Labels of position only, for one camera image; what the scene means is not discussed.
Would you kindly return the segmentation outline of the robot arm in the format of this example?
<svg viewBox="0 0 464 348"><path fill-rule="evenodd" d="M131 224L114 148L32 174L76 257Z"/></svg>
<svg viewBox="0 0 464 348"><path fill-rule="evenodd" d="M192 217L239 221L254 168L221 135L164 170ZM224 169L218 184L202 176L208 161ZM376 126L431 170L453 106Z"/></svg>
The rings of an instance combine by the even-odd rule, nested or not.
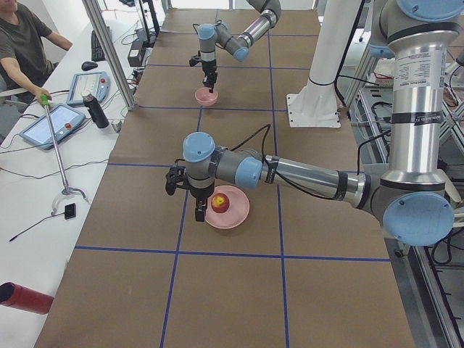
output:
<svg viewBox="0 0 464 348"><path fill-rule="evenodd" d="M166 192L188 190L195 218L205 219L207 200L220 179L243 189L260 181L293 187L310 196L344 201L373 215L392 237L428 246L452 230L455 214L437 167L447 46L457 37L461 1L377 1L375 56L393 54L394 87L386 171L356 175L218 146L204 132L183 142L185 165L166 177Z"/></svg>
<svg viewBox="0 0 464 348"><path fill-rule="evenodd" d="M188 61L191 67L200 64L204 77L203 86L212 93L218 79L217 49L228 52L235 60L242 62L250 48L270 29L274 28L281 17L281 3L276 0L249 1L248 4L259 12L242 33L235 36L223 20L214 23L193 24L199 40L199 50Z"/></svg>

